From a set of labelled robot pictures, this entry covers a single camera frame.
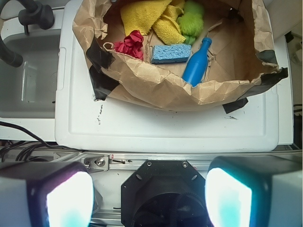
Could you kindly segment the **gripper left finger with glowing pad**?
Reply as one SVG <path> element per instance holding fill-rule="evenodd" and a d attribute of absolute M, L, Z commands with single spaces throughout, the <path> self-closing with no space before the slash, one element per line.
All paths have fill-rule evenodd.
<path fill-rule="evenodd" d="M 0 165 L 2 227 L 87 227 L 93 205 L 93 180 L 80 162 Z"/>

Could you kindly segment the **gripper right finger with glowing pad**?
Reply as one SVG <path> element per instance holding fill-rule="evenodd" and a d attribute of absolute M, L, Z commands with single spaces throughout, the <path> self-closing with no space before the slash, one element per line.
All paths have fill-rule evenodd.
<path fill-rule="evenodd" d="M 215 227 L 301 227 L 302 156 L 218 156 L 205 202 Z"/>

